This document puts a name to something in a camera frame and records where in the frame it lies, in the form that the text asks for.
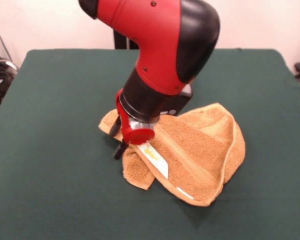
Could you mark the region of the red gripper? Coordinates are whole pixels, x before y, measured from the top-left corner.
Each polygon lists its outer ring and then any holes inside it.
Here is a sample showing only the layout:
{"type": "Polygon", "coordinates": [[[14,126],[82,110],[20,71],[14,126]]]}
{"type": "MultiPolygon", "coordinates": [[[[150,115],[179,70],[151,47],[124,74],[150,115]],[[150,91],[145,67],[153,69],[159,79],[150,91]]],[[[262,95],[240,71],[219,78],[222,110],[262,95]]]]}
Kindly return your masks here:
{"type": "Polygon", "coordinates": [[[120,89],[115,97],[115,104],[118,117],[109,130],[109,136],[115,137],[120,131],[122,142],[116,148],[113,158],[119,160],[128,145],[142,145],[155,137],[154,125],[152,123],[141,122],[130,116],[123,108],[120,99],[123,89],[120,89]]]}

